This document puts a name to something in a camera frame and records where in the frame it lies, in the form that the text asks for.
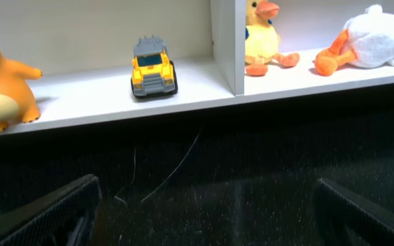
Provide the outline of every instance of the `duck beak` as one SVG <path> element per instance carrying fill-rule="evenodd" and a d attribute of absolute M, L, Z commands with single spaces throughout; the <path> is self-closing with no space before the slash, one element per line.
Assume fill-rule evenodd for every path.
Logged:
<path fill-rule="evenodd" d="M 279 6 L 277 6 L 275 3 L 270 3 L 269 1 L 261 1 L 258 3 L 257 6 L 257 16 L 268 20 L 276 15 L 278 15 L 279 12 Z"/>

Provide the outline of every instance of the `stuffed animal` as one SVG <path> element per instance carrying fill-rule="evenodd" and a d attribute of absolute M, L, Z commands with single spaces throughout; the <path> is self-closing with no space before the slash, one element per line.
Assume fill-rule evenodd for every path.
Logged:
<path fill-rule="evenodd" d="M 279 53 L 280 37 L 273 28 L 271 18 L 279 12 L 279 7 L 268 0 L 247 0 L 246 6 L 246 73 L 264 76 L 266 63 L 275 59 L 286 67 L 296 66 L 299 54 Z"/>
<path fill-rule="evenodd" d="M 315 58 L 315 68 L 324 76 L 343 64 L 376 68 L 385 63 L 394 66 L 394 14 L 382 13 L 380 5 L 346 22 L 331 47 Z"/>
<path fill-rule="evenodd" d="M 39 108 L 25 79 L 39 79 L 42 72 L 18 61 L 6 59 L 0 52 L 0 131 L 10 120 L 33 122 L 40 117 Z"/>

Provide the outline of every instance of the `yellow toy truck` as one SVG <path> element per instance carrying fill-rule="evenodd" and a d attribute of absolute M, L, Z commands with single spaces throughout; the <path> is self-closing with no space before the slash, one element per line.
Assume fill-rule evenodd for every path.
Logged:
<path fill-rule="evenodd" d="M 168 58 L 166 45 L 161 38 L 140 38 L 133 54 L 131 89 L 136 98 L 177 93 L 174 63 Z"/>

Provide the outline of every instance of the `white duck plush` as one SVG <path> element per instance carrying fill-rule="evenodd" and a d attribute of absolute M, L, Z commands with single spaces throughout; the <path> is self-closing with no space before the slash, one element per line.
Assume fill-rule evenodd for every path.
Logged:
<path fill-rule="evenodd" d="M 394 14 L 383 13 L 381 5 L 370 6 L 364 14 L 348 20 L 331 47 L 315 59 L 316 70 L 324 76 L 332 75 L 343 64 L 394 66 Z"/>

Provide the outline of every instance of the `truck wheel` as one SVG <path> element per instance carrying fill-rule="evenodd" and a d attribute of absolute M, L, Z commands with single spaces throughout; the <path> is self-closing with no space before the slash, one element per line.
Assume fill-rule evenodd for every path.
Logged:
<path fill-rule="evenodd" d="M 179 87 L 177 87 L 177 76 L 176 76 L 176 68 L 174 67 L 174 62 L 170 61 L 171 65 L 172 65 L 172 73 L 173 73 L 173 78 L 174 78 L 174 91 L 170 92 L 171 95 L 174 95 L 177 93 L 177 91 L 179 90 Z"/>
<path fill-rule="evenodd" d="M 130 85 L 131 85 L 131 93 L 133 94 L 133 96 L 137 99 L 143 98 L 143 96 L 136 96 L 135 95 L 135 91 L 133 91 L 133 80 L 130 79 Z"/>

